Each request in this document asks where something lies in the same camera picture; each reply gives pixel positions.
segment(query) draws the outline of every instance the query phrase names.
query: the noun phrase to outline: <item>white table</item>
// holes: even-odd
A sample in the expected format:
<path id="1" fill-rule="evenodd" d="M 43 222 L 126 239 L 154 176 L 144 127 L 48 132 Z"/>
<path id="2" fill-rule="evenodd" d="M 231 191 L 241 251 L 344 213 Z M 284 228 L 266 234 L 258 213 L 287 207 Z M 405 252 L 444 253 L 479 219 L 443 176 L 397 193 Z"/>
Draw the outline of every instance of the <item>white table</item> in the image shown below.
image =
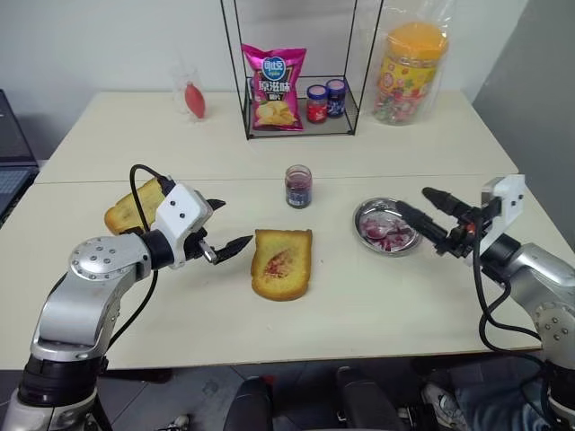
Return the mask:
<path id="1" fill-rule="evenodd" d="M 178 180 L 277 179 L 296 163 L 315 178 L 517 173 L 460 92 L 440 93 L 433 113 L 408 127 L 366 113 L 356 136 L 250 141 L 235 94 L 209 93 L 207 101 L 211 117 L 194 124 L 169 93 L 101 93 L 36 182 L 127 180 L 133 163 Z"/>
<path id="2" fill-rule="evenodd" d="M 312 229 L 309 291 L 289 303 L 257 296 L 250 279 L 253 242 L 221 266 L 202 260 L 177 271 L 166 268 L 153 300 L 110 351 L 111 367 L 484 351 L 477 335 L 480 308 L 471 270 L 461 260 L 440 258 L 428 242 L 411 256 L 376 255 L 356 239 L 351 217 L 364 199 L 384 196 L 405 199 L 449 227 L 453 222 L 420 189 L 448 189 L 477 204 L 481 186 L 490 178 L 319 179 L 313 204 L 305 210 L 285 204 L 282 180 L 187 181 L 206 197 L 228 203 L 208 222 L 212 245 L 255 228 Z M 66 270 L 69 252 L 86 238 L 106 234 L 103 213 L 128 191 L 125 181 L 36 184 L 0 229 L 0 368 L 23 366 L 40 308 L 51 284 Z M 509 234 L 575 264 L 571 249 L 531 194 Z M 148 283 L 138 283 L 124 297 L 120 319 L 135 309 Z M 488 298 L 494 298 L 499 288 L 486 285 Z M 510 300 L 496 314 L 507 323 L 533 327 Z M 536 346 L 516 333 L 489 333 L 500 346 Z"/>

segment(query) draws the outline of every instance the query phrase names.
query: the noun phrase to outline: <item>red object in cup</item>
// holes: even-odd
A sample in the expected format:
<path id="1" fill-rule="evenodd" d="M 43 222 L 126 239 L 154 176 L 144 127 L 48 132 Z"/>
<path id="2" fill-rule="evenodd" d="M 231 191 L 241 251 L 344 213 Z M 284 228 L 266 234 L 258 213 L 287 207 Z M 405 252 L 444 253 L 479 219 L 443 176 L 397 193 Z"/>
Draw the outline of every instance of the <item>red object in cup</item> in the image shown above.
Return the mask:
<path id="1" fill-rule="evenodd" d="M 184 99 L 186 101 L 186 105 L 194 115 L 199 119 L 203 119 L 204 115 L 206 115 L 206 102 L 204 101 L 204 96 L 201 91 L 198 90 L 198 87 L 192 83 L 186 85 Z"/>

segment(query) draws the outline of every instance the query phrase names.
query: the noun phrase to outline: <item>metal plate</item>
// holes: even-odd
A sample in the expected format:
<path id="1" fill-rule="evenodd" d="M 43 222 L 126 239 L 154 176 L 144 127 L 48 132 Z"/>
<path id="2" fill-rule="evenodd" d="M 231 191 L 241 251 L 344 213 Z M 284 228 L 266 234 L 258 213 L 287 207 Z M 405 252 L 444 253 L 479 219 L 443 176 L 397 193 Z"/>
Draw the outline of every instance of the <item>metal plate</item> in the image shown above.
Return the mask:
<path id="1" fill-rule="evenodd" d="M 402 219 L 396 200 L 371 198 L 362 203 L 353 215 L 353 223 L 361 242 L 385 256 L 405 256 L 421 242 L 420 234 Z"/>

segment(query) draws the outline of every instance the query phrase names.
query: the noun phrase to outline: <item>sneaker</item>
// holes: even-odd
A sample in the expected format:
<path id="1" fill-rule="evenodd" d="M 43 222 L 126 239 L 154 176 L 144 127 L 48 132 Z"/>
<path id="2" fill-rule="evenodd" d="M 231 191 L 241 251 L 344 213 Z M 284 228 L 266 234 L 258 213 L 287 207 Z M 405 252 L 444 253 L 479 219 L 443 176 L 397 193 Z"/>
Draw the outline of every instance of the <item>sneaker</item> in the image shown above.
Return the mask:
<path id="1" fill-rule="evenodd" d="M 180 415 L 170 422 L 170 425 L 166 428 L 158 428 L 155 431 L 188 431 L 190 428 L 190 422 L 190 415 Z"/>
<path id="2" fill-rule="evenodd" d="M 424 402 L 433 406 L 440 425 L 455 431 L 471 431 L 452 393 L 441 389 L 436 384 L 428 383 L 421 391 L 421 397 Z"/>

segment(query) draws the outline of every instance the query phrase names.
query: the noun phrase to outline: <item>orange lid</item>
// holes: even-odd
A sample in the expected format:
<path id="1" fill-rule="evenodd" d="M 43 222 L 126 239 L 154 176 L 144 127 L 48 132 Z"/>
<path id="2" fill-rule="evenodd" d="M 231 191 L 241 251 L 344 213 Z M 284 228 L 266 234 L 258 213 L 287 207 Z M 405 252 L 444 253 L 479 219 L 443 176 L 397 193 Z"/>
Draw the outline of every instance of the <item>orange lid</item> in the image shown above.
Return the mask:
<path id="1" fill-rule="evenodd" d="M 396 57 L 439 60 L 447 50 L 447 38 L 441 30 L 426 22 L 409 22 L 390 31 L 388 49 Z"/>

